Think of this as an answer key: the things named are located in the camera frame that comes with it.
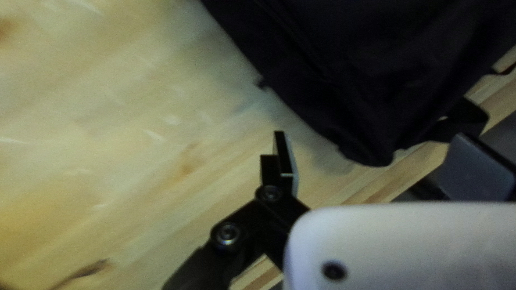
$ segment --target screw head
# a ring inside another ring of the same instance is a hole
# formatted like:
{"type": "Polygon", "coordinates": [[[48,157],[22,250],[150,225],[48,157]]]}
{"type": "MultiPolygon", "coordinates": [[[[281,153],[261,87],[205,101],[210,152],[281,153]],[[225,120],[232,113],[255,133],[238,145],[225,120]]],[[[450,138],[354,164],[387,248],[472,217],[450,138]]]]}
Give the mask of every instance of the screw head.
{"type": "Polygon", "coordinates": [[[235,224],[225,222],[219,226],[216,238],[222,245],[232,245],[240,238],[240,230],[235,224]]]}
{"type": "Polygon", "coordinates": [[[336,262],[327,262],[322,265],[322,274],[333,281],[341,280],[346,277],[347,272],[344,266],[336,262]]]}
{"type": "Polygon", "coordinates": [[[278,186],[266,185],[262,188],[261,197],[264,201],[275,202],[281,198],[283,192],[278,186]]]}

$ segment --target small black hole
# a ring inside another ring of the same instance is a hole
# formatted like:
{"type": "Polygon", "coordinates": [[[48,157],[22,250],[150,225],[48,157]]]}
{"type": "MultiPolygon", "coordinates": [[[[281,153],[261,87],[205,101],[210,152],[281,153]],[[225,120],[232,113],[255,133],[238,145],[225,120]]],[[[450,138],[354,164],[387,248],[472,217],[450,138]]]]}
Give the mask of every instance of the small black hole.
{"type": "Polygon", "coordinates": [[[330,280],[342,280],[347,275],[346,269],[335,262],[325,263],[322,266],[322,272],[330,280]]]}

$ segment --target black strap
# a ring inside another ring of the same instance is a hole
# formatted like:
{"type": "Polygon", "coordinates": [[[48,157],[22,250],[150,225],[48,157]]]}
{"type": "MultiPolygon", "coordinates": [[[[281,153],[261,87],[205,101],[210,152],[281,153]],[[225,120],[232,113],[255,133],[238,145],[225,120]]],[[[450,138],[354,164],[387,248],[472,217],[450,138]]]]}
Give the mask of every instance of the black strap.
{"type": "Polygon", "coordinates": [[[489,120],[487,113],[466,98],[461,98],[425,136],[425,140],[450,142],[457,133],[480,136],[489,120]]]}

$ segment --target wooden surface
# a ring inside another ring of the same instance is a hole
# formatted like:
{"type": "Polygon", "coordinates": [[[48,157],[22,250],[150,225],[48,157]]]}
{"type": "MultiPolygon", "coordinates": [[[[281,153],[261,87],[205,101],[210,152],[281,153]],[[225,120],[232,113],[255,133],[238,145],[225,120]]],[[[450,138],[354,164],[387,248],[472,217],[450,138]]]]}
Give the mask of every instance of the wooden surface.
{"type": "MultiPolygon", "coordinates": [[[[386,168],[343,159],[255,87],[258,74],[198,1],[0,7],[2,290],[160,289],[252,198],[273,130],[292,140],[310,207],[389,201],[446,150],[424,144],[386,168]]],[[[516,109],[513,79],[470,94],[490,126],[516,109]]],[[[262,260],[232,288],[280,279],[262,260]]]]}

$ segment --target black metal arm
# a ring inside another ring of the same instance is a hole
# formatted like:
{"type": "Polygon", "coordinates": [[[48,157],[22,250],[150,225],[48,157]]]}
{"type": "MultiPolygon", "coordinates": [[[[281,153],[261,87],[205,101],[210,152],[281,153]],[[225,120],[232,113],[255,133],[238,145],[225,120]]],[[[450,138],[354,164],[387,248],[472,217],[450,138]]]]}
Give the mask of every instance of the black metal arm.
{"type": "Polygon", "coordinates": [[[260,156],[262,185],[254,199],[216,224],[208,242],[163,290],[226,290],[262,254],[283,267],[288,233],[308,207],[295,198],[295,166],[285,134],[276,131],[274,136],[275,154],[260,156]]]}

